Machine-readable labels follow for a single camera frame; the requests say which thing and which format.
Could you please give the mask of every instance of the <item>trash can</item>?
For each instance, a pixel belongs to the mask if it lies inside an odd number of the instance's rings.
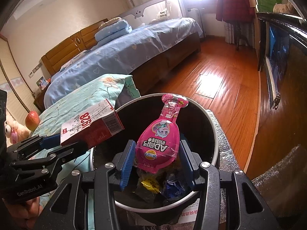
[[[164,105],[162,95],[164,94],[139,97],[116,110],[125,129],[92,149],[92,170],[111,162],[116,153],[124,150],[129,139],[137,142],[148,125],[159,117]],[[219,145],[214,123],[201,105],[188,100],[188,106],[180,110],[176,120],[181,137],[187,140],[191,151],[198,153],[202,161],[218,166]],[[199,197],[199,192],[191,191],[184,198],[167,206],[160,203],[149,204],[132,193],[136,189],[138,178],[136,168],[133,167],[125,190],[114,192],[115,204],[138,213],[156,225],[177,223],[182,210]]]

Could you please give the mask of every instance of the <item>folded blue blanket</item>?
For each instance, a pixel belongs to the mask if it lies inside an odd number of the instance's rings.
[[[108,37],[106,37],[106,38],[100,40],[100,41],[97,43],[96,46],[93,46],[93,47],[91,48],[91,50],[95,50],[95,49],[97,49],[98,47],[101,47],[101,46],[103,46],[103,45],[109,43],[110,41],[113,41],[113,40],[115,40],[115,39],[117,39],[117,38],[119,38],[119,37],[122,37],[122,36],[124,36],[124,35],[127,35],[127,34],[131,33],[131,31],[132,31],[131,26],[128,26],[128,27],[126,27],[126,28],[124,28],[124,29],[122,29],[122,30],[119,30],[119,31],[117,31],[117,32],[115,32],[115,33],[109,35]]]
[[[127,21],[125,20],[120,20],[117,23],[114,23],[112,25],[106,26],[103,29],[99,30],[96,34],[95,34],[95,39],[96,41],[101,41],[102,39],[110,36],[111,34],[120,31],[124,28],[129,27],[129,24]]]

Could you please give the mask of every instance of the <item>blue bedsheet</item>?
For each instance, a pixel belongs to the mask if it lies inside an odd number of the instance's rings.
[[[44,98],[45,108],[103,74],[131,73],[195,32],[202,33],[192,18],[173,19],[136,28],[130,34],[90,51],[52,77]]]

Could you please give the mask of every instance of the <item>nightstand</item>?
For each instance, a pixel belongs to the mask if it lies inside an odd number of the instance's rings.
[[[48,84],[48,86],[46,86],[44,90],[42,90],[42,92],[36,97],[36,99],[33,102],[40,112],[43,112],[45,110],[44,97],[49,85],[50,83]]]

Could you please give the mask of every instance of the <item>human hand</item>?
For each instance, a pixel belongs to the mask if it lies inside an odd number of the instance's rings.
[[[39,197],[26,201],[24,205],[12,205],[2,200],[16,224],[21,228],[32,229],[36,219],[43,211],[43,207],[39,205]]]

